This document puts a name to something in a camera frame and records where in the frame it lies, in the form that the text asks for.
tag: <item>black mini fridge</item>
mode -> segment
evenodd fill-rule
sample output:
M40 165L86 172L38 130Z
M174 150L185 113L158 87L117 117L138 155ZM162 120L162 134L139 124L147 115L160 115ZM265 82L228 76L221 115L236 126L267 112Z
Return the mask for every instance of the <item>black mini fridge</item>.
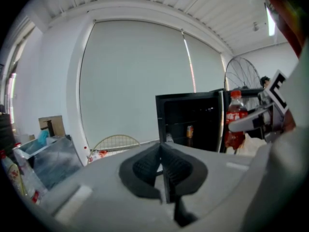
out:
M263 89L242 89L241 94L243 98L256 99L261 91ZM160 142L166 142L169 133L176 144L224 153L225 120L229 104L230 91L225 89L156 96ZM188 126L193 127L192 138L187 137ZM251 131L249 135L263 138L260 129Z

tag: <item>red soda bottle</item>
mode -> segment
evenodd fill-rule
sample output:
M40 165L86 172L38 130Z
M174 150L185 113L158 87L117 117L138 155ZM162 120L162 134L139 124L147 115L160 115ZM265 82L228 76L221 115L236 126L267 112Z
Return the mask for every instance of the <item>red soda bottle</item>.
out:
M226 133L225 133L225 146L233 147L234 150L245 140L245 134L243 131L231 132L228 129L228 124L237 119L243 118L248 115L248 111L241 100L241 91L234 90L231 92L231 103L226 113Z

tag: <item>ceiling light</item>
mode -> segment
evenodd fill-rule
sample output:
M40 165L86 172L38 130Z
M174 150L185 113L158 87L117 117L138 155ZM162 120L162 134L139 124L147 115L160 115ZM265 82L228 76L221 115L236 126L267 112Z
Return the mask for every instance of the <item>ceiling light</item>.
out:
M267 19L268 19L268 33L270 36L273 36L275 34L275 21L271 17L269 9L266 7L266 12L267 12Z

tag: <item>person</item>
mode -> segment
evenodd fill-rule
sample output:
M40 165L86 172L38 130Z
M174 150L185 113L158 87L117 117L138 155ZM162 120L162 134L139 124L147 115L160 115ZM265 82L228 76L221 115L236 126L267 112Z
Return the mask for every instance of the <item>person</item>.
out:
M263 76L260 80L260 83L264 88L267 88L270 83L270 78L268 76Z

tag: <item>ceiling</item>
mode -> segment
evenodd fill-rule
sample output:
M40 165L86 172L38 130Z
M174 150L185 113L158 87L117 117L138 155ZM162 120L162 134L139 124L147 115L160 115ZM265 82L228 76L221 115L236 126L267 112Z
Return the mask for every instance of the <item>ceiling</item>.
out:
M34 0L37 16L50 23L66 12L101 0ZM265 0L149 0L175 8L203 23L234 55L286 42L276 30L268 36ZM258 27L253 30L253 23Z

